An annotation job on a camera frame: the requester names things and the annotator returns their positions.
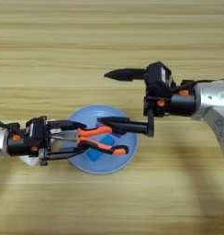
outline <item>orange pliers handle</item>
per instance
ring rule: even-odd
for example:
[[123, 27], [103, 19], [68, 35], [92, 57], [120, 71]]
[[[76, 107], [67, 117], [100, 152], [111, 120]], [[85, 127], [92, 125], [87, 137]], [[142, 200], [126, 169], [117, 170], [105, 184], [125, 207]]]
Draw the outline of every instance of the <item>orange pliers handle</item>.
[[126, 145], [117, 145], [117, 146], [109, 146], [103, 143], [100, 143], [95, 140], [90, 140], [89, 137], [95, 136], [95, 135], [101, 135], [106, 133], [112, 133], [113, 129], [108, 126], [99, 127], [96, 129], [78, 129], [78, 140], [77, 145], [78, 147], [83, 148], [91, 148], [95, 149], [107, 154], [112, 155], [125, 155], [129, 153], [129, 148]]

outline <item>blue plate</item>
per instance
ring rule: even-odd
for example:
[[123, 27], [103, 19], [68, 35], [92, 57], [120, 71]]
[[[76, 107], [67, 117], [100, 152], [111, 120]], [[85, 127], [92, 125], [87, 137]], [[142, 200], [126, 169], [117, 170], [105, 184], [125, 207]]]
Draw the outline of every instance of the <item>blue plate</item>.
[[[102, 117], [127, 117], [125, 113], [119, 109], [115, 109], [112, 106], [94, 105], [86, 106], [72, 115], [69, 119], [71, 121], [82, 122], [87, 125], [88, 128], [95, 128], [97, 126], [97, 118]], [[92, 137], [93, 140], [105, 139], [108, 134]], [[134, 133], [128, 133], [124, 136], [116, 136], [109, 134], [114, 139], [114, 145], [127, 145], [129, 147], [129, 154], [124, 156], [113, 156], [106, 153], [96, 156], [96, 161], [93, 161], [88, 154], [88, 150], [84, 153], [70, 158], [70, 162], [77, 168], [88, 173], [113, 173], [127, 166], [127, 164], [133, 159], [138, 149], [138, 135]], [[73, 147], [73, 143], [64, 142], [63, 148]]]

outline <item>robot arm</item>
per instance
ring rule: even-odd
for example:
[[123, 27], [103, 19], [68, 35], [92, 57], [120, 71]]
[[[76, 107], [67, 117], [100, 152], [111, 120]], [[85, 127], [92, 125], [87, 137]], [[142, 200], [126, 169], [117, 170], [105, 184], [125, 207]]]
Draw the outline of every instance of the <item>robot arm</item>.
[[155, 62], [146, 69], [119, 69], [105, 74], [119, 81], [144, 80], [144, 116], [148, 117], [148, 136], [154, 135], [154, 118], [183, 116], [203, 120], [214, 131], [224, 153], [224, 79], [183, 80], [176, 85], [172, 72]]

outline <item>cable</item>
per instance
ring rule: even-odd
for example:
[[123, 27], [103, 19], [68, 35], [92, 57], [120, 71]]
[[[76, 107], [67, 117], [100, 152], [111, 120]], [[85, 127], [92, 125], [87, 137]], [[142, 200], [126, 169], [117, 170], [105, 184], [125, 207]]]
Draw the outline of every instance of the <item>cable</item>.
[[218, 79], [218, 80], [198, 80], [198, 81], [193, 81], [193, 82], [188, 83], [188, 84], [177, 86], [176, 88], [174, 88], [174, 92], [179, 92], [180, 90], [183, 90], [183, 89], [186, 89], [186, 88], [192, 88], [196, 84], [212, 83], [212, 82], [216, 82], [216, 81], [224, 81], [224, 78], [223, 79]]
[[21, 131], [19, 131], [18, 129], [14, 129], [11, 126], [8, 126], [7, 124], [3, 123], [1, 120], [0, 120], [0, 128], [11, 130], [15, 134], [21, 136], [22, 138], [24, 137], [24, 135], [23, 135], [23, 133]]

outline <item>wood grain surface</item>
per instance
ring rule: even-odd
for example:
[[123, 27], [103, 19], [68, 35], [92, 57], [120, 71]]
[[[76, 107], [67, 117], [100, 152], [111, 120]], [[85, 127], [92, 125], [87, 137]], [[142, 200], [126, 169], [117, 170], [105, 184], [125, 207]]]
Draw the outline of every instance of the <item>wood grain surface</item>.
[[[0, 0], [0, 118], [67, 118], [103, 103], [143, 120], [142, 82], [104, 73], [163, 61], [224, 77], [224, 0]], [[224, 157], [210, 129], [158, 119], [125, 169], [0, 160], [0, 234], [224, 235]]]

